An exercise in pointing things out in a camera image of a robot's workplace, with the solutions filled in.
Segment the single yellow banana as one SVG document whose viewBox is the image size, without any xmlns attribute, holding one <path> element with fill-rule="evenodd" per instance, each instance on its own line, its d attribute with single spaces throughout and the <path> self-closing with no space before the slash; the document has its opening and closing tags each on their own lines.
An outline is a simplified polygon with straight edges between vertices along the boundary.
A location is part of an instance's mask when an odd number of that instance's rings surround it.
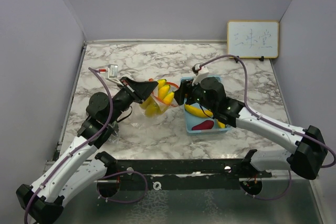
<svg viewBox="0 0 336 224">
<path fill-rule="evenodd" d="M 198 117 L 198 118 L 211 118 L 213 121 L 213 113 L 210 110 L 205 110 L 203 108 L 196 108 L 192 105 L 184 105 L 184 109 L 191 115 Z"/>
</svg>

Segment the magenta sweet potato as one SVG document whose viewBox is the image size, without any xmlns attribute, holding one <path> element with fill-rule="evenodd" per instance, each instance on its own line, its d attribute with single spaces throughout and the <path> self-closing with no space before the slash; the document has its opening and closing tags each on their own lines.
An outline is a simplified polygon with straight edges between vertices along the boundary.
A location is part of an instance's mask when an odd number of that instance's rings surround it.
<svg viewBox="0 0 336 224">
<path fill-rule="evenodd" d="M 203 131 L 203 130 L 211 130 L 214 126 L 214 121 L 205 120 L 202 123 L 195 125 L 192 127 L 192 131 Z"/>
</svg>

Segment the clear zip top bag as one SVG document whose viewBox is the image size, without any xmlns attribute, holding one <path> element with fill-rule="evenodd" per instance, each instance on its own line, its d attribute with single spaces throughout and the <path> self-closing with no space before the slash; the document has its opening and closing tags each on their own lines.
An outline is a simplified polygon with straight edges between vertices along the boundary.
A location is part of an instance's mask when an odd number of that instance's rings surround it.
<svg viewBox="0 0 336 224">
<path fill-rule="evenodd" d="M 118 143 L 119 140 L 120 140 L 120 128 L 119 128 L 119 124 L 118 123 L 110 124 L 109 127 L 108 127 L 108 131 L 111 134 L 108 137 L 107 142 L 109 144 Z"/>
</svg>

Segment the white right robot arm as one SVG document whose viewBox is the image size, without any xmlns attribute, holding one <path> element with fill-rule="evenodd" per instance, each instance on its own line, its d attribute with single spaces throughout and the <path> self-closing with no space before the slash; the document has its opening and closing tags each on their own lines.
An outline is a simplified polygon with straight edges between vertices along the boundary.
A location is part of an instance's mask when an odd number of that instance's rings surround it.
<svg viewBox="0 0 336 224">
<path fill-rule="evenodd" d="M 314 180 L 322 168 L 327 147 L 317 127 L 311 125 L 304 129 L 253 111 L 246 103 L 228 97 L 223 84 L 214 77 L 198 84 L 183 80 L 174 99 L 179 105 L 198 103 L 218 121 L 251 131 L 282 147 L 277 151 L 250 151 L 248 160 L 241 164 L 246 177 L 254 177 L 264 170 L 291 170 L 302 178 Z"/>
</svg>

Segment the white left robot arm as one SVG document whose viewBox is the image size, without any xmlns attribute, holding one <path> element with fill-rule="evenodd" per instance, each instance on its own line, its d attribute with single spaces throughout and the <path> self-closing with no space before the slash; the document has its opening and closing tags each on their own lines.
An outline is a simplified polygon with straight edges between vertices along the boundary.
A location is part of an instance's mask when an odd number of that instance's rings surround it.
<svg viewBox="0 0 336 224">
<path fill-rule="evenodd" d="M 114 159 L 102 153 L 83 166 L 92 154 L 115 132 L 113 124 L 132 103 L 144 102 L 158 86 L 156 81 L 137 82 L 127 77 L 118 81 L 120 90 L 111 95 L 109 90 L 97 92 L 89 99 L 88 117 L 66 151 L 31 185 L 22 184 L 16 196 L 24 209 L 24 222 L 31 216 L 38 223 L 54 223 L 65 206 L 95 180 L 110 179 L 115 175 Z"/>
</svg>

